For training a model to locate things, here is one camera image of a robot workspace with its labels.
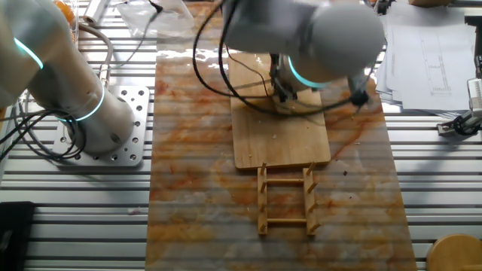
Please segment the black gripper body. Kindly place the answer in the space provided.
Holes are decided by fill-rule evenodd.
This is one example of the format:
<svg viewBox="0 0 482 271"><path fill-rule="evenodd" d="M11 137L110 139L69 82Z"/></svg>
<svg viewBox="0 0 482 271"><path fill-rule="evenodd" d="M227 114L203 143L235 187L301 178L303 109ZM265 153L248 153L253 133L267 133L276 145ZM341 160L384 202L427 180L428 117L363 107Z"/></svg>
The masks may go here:
<svg viewBox="0 0 482 271"><path fill-rule="evenodd" d="M278 94L295 94L296 80L288 64L288 57L270 54L270 81Z"/></svg>

